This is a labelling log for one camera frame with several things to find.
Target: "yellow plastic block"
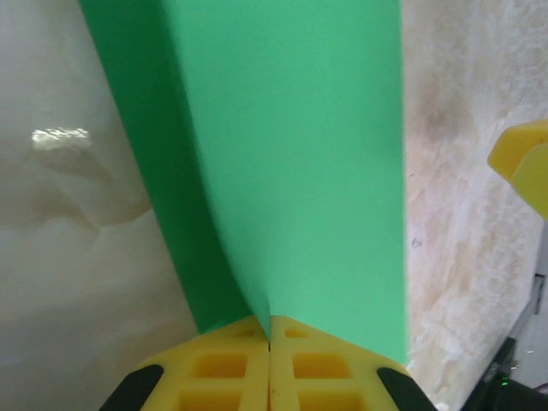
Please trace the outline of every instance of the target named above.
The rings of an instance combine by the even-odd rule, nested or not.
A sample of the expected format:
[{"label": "yellow plastic block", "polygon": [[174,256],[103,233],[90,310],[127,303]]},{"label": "yellow plastic block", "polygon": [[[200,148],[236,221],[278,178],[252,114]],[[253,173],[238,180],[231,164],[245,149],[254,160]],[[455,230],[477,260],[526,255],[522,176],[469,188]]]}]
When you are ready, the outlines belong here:
[{"label": "yellow plastic block", "polygon": [[141,411],[265,411],[268,341],[250,317],[164,351],[139,368],[164,369]]},{"label": "yellow plastic block", "polygon": [[521,161],[532,148],[548,143],[548,119],[507,129],[493,147],[488,164],[511,182]]},{"label": "yellow plastic block", "polygon": [[548,144],[534,147],[512,176],[512,187],[548,220]]},{"label": "yellow plastic block", "polygon": [[271,411],[397,411],[377,375],[392,360],[287,317],[271,319]]}]

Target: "marble surface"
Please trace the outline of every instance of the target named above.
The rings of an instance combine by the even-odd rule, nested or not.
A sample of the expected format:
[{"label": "marble surface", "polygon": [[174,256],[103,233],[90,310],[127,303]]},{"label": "marble surface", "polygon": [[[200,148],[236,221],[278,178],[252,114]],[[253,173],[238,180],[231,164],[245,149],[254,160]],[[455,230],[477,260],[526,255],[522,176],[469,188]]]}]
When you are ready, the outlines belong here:
[{"label": "marble surface", "polygon": [[526,303],[540,218],[485,163],[548,116],[548,3],[404,0],[409,370],[459,409]]},{"label": "marble surface", "polygon": [[[409,369],[440,409],[527,299],[540,219],[485,159],[548,115],[547,13],[403,1]],[[0,60],[0,408],[98,409],[196,331],[76,0],[2,0]]]},{"label": "marble surface", "polygon": [[0,61],[0,409],[97,410],[194,322],[78,2],[2,0]]}]

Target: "beige textured surface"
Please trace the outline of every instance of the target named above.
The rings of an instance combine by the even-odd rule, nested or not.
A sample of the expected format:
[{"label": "beige textured surface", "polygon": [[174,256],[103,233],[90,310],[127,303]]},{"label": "beige textured surface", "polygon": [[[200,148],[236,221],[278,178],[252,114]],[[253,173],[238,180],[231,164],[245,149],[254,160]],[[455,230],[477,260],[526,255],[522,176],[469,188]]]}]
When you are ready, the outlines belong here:
[{"label": "beige textured surface", "polygon": [[459,409],[524,306],[540,218],[486,165],[548,116],[548,3],[403,0],[409,369]]}]

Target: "square hole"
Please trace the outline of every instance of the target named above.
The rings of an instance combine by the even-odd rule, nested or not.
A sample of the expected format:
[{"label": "square hole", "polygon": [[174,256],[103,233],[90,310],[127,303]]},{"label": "square hole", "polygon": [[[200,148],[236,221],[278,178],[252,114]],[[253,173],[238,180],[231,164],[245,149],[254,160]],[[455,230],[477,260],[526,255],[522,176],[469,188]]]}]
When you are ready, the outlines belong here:
[{"label": "square hole", "polygon": [[178,411],[238,411],[241,392],[208,390],[183,392]]},{"label": "square hole", "polygon": [[190,377],[195,378],[244,378],[247,356],[242,353],[210,353],[194,362]]},{"label": "square hole", "polygon": [[346,361],[338,354],[300,353],[293,357],[295,378],[350,378]]},{"label": "square hole", "polygon": [[359,392],[306,391],[299,393],[301,411],[366,411]]}]

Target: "green surface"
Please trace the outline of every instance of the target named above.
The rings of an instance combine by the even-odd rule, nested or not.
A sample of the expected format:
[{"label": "green surface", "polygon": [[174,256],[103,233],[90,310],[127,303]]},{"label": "green surface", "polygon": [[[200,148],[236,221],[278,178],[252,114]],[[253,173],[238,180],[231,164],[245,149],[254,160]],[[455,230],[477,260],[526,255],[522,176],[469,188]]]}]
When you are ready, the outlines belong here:
[{"label": "green surface", "polygon": [[250,315],[211,222],[160,3],[80,4],[199,331]]},{"label": "green surface", "polygon": [[205,190],[268,328],[404,362],[399,3],[166,0]]},{"label": "green surface", "polygon": [[[164,0],[164,21],[141,3],[113,17],[111,2],[82,2],[196,319],[205,303],[224,319],[220,291],[239,294],[194,150],[233,275],[264,327],[289,315],[405,362],[399,2]],[[187,267],[188,250],[200,267]],[[195,275],[205,271],[219,277],[210,295]]]}]

